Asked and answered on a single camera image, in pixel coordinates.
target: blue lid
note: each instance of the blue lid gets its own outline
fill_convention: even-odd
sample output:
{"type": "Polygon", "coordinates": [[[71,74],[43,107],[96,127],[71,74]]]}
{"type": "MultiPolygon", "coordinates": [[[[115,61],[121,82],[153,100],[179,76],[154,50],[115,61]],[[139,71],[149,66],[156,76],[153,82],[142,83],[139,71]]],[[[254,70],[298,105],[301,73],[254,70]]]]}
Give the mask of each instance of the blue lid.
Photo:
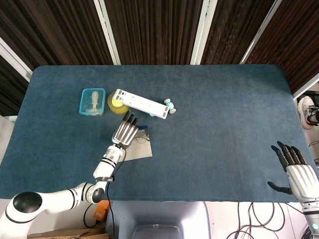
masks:
{"type": "Polygon", "coordinates": [[[86,88],[82,91],[79,114],[98,116],[104,112],[105,90],[103,88],[86,88]]]}

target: robotic hand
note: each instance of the robotic hand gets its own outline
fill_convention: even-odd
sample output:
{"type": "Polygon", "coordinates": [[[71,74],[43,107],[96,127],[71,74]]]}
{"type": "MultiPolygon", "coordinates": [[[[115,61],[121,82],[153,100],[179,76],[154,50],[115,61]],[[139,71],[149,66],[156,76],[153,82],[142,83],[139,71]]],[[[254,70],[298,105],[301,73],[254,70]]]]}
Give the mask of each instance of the robotic hand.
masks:
{"type": "Polygon", "coordinates": [[[77,207],[81,201],[98,203],[103,199],[105,188],[113,181],[113,171],[123,155],[122,148],[132,143],[138,128],[138,119],[127,112],[112,137],[109,146],[93,173],[95,184],[81,183],[75,188],[54,192],[24,192],[9,202],[0,218],[0,239],[26,239],[33,220],[41,212],[60,213],[77,207]]]}
{"type": "Polygon", "coordinates": [[[281,150],[271,148],[288,176],[289,188],[278,187],[273,182],[268,185],[282,193],[293,194],[301,203],[303,213],[315,239],[319,239],[319,181],[313,168],[307,165],[304,156],[295,147],[277,142],[281,150]]]}

